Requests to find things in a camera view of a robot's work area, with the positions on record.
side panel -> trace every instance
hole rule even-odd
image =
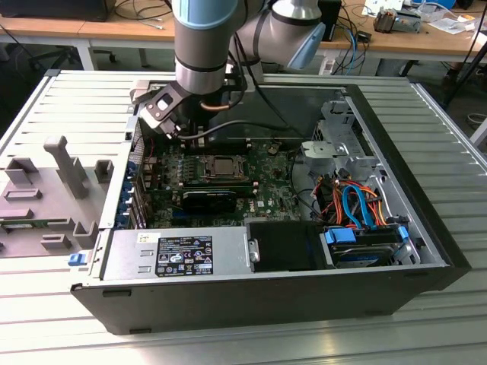
[[[390,315],[449,268],[150,286],[72,287],[116,335]]]

electronic equipment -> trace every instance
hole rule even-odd
[[[374,30],[380,33],[398,32],[419,33],[421,16],[408,10],[380,8],[374,19]]]
[[[56,17],[105,21],[116,0],[1,0],[2,17]]]
[[[333,34],[335,34],[342,0],[318,0],[318,7],[321,10],[321,22],[325,24],[323,40],[330,42],[333,39]]]

floor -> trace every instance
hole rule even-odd
[[[27,51],[17,46],[9,45],[10,60],[0,62],[0,133],[8,128],[13,118],[24,105],[31,91],[35,88],[43,76],[43,71],[33,71],[30,69],[27,52],[33,55],[51,52],[56,50],[54,46],[27,46]],[[107,55],[97,55],[98,67],[100,70],[120,70],[120,71],[144,71],[140,65],[137,49],[112,49],[116,54],[116,63],[110,63]],[[173,51],[166,49],[148,49],[148,62],[152,71],[173,71]],[[43,60],[41,63],[48,69],[53,63],[53,59]],[[320,59],[314,61],[304,69],[303,73],[316,74],[320,67]],[[377,60],[369,59],[364,64],[362,75],[372,75],[377,67]],[[81,65],[63,64],[64,69],[81,69]],[[264,65],[267,72],[278,71],[275,65]],[[446,72],[446,68],[440,62],[420,62],[412,67],[409,72],[409,79],[413,82],[421,83],[426,90],[436,99],[441,100],[443,91],[441,89],[441,79]],[[487,93],[480,90],[478,82],[473,78],[457,95],[451,103],[448,114],[458,124],[459,127],[470,136],[475,125],[467,123],[466,116],[470,113],[487,114],[487,103],[485,102]]]

motherboard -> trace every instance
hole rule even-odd
[[[150,228],[240,226],[248,218],[299,221],[289,185],[290,153],[278,141],[246,142],[241,154],[153,146],[144,184]]]

blue cable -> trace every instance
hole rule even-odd
[[[351,38],[351,42],[352,42],[352,46],[353,46],[353,53],[352,53],[352,62],[350,63],[349,70],[347,71],[347,73],[345,75],[348,75],[350,73],[350,71],[353,69],[353,64],[355,62],[355,54],[357,52],[357,43],[355,42],[355,37],[353,36],[353,33],[350,29],[347,29],[347,31],[350,34],[350,38]]]
[[[350,221],[352,221],[357,228],[362,228],[362,225],[358,221],[357,218],[353,216],[353,214],[350,212],[349,208],[349,192],[350,190],[355,190],[358,196],[358,200],[360,201],[360,208],[362,210],[362,217],[364,218],[365,225],[369,226],[372,230],[377,229],[377,226],[374,224],[374,221],[372,220],[371,214],[367,210],[367,202],[365,201],[364,193],[360,190],[358,186],[353,186],[349,185],[346,188],[343,189],[343,195],[342,195],[342,203],[343,203],[343,210],[345,211],[345,214],[347,214],[347,217],[350,218]]]

